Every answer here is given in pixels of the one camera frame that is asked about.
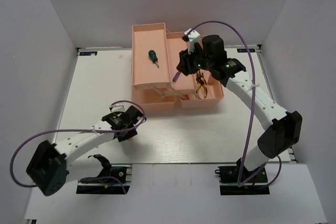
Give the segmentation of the blue red handled screwdriver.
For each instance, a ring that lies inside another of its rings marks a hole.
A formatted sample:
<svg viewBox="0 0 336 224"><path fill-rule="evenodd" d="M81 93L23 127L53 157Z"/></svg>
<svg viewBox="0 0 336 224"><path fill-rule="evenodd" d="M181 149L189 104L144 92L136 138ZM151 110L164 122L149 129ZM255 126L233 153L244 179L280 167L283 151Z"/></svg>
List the blue red handled screwdriver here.
<svg viewBox="0 0 336 224"><path fill-rule="evenodd" d="M172 82L173 82L173 83L175 83L175 82L178 80L180 74L181 74L181 72L178 71L178 72L174 75L174 77L173 77L173 79L172 79Z"/></svg>

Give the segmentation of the yellow long nose pliers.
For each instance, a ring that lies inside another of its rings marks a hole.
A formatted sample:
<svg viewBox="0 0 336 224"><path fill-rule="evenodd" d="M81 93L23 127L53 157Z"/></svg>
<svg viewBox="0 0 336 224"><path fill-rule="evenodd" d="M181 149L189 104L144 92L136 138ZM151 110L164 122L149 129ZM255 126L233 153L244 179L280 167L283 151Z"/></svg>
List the yellow long nose pliers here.
<svg viewBox="0 0 336 224"><path fill-rule="evenodd" d="M200 90L203 89L203 97L207 98L207 94L208 94L208 89L207 89L207 82L205 80L204 74L199 70L196 73L196 83L197 83L197 88L196 88L196 94L197 94L197 98L199 99L200 96Z"/></svg>

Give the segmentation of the stubby green grey screwdriver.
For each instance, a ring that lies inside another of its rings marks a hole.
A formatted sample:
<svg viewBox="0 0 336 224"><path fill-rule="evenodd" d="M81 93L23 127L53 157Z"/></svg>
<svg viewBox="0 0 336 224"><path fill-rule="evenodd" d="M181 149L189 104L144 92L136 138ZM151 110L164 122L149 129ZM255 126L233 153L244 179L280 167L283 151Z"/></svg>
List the stubby green grey screwdriver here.
<svg viewBox="0 0 336 224"><path fill-rule="evenodd" d="M159 63L158 63L158 58L156 55L156 52L154 50L149 50L148 52L149 58L151 59L151 61L157 66L157 68L159 69Z"/></svg>

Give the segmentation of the pink plastic toolbox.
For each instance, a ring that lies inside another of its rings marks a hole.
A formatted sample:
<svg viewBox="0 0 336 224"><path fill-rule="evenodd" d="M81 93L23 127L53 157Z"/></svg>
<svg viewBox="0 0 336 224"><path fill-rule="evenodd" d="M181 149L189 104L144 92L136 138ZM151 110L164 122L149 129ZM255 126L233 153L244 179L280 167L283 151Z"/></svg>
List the pink plastic toolbox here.
<svg viewBox="0 0 336 224"><path fill-rule="evenodd" d="M196 76L177 73L179 53L187 49L183 33L170 33L164 23L134 25L132 27L132 80L131 99L147 112L181 109L213 108L224 98L221 84L210 73L203 71L207 82L207 98L196 94ZM159 69L149 58L149 50L156 52Z"/></svg>

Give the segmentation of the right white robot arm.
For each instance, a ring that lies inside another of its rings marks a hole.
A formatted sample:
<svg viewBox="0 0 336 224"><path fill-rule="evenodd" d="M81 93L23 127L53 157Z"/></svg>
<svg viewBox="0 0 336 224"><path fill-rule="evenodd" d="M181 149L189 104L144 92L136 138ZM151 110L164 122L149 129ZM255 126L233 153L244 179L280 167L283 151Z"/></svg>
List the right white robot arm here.
<svg viewBox="0 0 336 224"><path fill-rule="evenodd" d="M202 38L193 31L182 39L188 48L179 53L177 70L185 76L200 70L209 71L215 80L242 100L264 129L257 145L237 161L238 177L250 181L261 165L298 143L302 116L297 111L288 112L256 86L246 67L238 59L228 58L220 36Z"/></svg>

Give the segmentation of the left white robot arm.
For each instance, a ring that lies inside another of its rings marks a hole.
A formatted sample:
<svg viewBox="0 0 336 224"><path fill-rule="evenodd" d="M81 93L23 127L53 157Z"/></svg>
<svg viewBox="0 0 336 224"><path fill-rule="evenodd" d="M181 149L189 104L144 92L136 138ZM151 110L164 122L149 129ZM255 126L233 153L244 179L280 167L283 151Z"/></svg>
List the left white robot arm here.
<svg viewBox="0 0 336 224"><path fill-rule="evenodd" d="M105 188L121 183L113 174L112 164L101 154L91 150L112 140L129 140L137 135L137 127L146 121L141 107L128 108L119 102L110 106L110 113L103 116L89 129L77 130L75 135L56 142L41 142L31 158L26 173L44 196L51 196L61 187L77 180L83 184L100 183Z"/></svg>

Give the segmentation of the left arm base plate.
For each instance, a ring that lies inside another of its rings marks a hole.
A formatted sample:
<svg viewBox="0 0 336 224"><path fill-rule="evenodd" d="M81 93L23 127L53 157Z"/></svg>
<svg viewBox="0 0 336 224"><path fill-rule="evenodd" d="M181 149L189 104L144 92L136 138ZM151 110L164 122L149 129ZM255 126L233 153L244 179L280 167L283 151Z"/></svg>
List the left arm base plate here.
<svg viewBox="0 0 336 224"><path fill-rule="evenodd" d="M112 165L109 171L101 172L103 179L90 182L78 182L78 195L125 195L132 180L132 165Z"/></svg>

